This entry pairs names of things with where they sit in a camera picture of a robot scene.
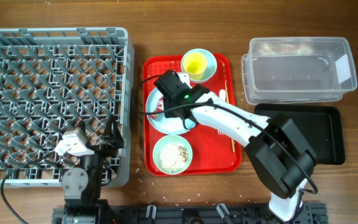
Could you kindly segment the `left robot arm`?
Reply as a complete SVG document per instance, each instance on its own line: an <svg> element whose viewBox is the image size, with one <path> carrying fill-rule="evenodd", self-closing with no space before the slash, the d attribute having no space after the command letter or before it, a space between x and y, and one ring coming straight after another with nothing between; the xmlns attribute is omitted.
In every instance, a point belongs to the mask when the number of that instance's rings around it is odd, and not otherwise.
<svg viewBox="0 0 358 224"><path fill-rule="evenodd" d="M62 156L69 154L80 159L78 167L71 168L62 177L65 206L55 209L52 223L118 223L106 199L101 199L103 172L109 169L105 158L114 157L124 147L123 137L115 118L108 118L102 143L91 146L85 134L85 122L63 133L55 152Z"/></svg>

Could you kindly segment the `leftover rice food waste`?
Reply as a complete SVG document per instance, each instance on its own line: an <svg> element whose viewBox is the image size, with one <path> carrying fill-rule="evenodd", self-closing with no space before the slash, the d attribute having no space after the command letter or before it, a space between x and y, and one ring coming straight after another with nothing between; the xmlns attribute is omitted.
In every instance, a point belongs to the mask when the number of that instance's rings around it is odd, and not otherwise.
<svg viewBox="0 0 358 224"><path fill-rule="evenodd" d="M187 148L179 144L167 144L158 154L158 161L166 173L180 173L188 161Z"/></svg>

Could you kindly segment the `green bowl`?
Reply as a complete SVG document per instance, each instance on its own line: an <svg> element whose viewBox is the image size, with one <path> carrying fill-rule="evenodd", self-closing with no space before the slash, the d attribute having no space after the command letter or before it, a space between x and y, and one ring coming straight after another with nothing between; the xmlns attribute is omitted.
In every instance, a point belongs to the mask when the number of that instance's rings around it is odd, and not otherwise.
<svg viewBox="0 0 358 224"><path fill-rule="evenodd" d="M183 145L187 148L187 151L188 151L188 161L186 163L186 166L185 168L180 172L180 173L173 173L173 174L169 174L169 173L166 173L162 170L161 166L160 166L160 163L158 161L158 154L159 152L161 151L161 149L166 146L167 144L179 144L179 145ZM189 168L191 162L192 162L192 159L193 159L193 150L192 150L192 147L190 145L190 143L183 137L179 136L179 135L167 135L167 136L164 136L162 137L161 139L159 139L157 141L157 143L155 144L154 148L153 148L153 161L154 161L154 164L157 166L157 169L161 172L163 172L164 174L167 174L167 175L178 175L178 174L181 174L183 173L184 171L187 170L187 168Z"/></svg>

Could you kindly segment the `yellow plastic cup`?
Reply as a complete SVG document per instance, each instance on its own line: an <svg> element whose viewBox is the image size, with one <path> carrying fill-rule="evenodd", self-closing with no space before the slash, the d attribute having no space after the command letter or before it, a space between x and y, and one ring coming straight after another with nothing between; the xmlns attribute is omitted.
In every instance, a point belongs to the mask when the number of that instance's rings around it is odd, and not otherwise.
<svg viewBox="0 0 358 224"><path fill-rule="evenodd" d="M192 52L183 58L183 69L193 80L202 79L208 66L207 58L199 52Z"/></svg>

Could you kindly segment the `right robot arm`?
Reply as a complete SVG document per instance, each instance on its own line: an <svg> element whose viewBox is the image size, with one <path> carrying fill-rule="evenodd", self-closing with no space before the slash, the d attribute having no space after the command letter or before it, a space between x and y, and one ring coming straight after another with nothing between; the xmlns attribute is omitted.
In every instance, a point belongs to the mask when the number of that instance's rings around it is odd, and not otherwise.
<svg viewBox="0 0 358 224"><path fill-rule="evenodd" d="M303 194L317 194L311 180L317 155L289 117L244 111L221 100L205 86L190 86L167 70L154 85L163 96L163 113L216 129L244 146L260 181L271 192L270 211L282 222L295 221Z"/></svg>

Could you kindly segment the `red snack wrapper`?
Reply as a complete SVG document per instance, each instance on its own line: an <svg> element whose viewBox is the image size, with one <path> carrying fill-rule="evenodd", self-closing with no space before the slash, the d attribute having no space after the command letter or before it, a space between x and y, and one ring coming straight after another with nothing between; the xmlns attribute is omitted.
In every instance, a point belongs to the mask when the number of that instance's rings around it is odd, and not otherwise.
<svg viewBox="0 0 358 224"><path fill-rule="evenodd" d="M157 106L156 106L156 109L154 110L154 114L150 115L150 117L152 119L155 119L158 116L157 112L160 112L163 110L164 110L163 97L161 96L157 102Z"/></svg>

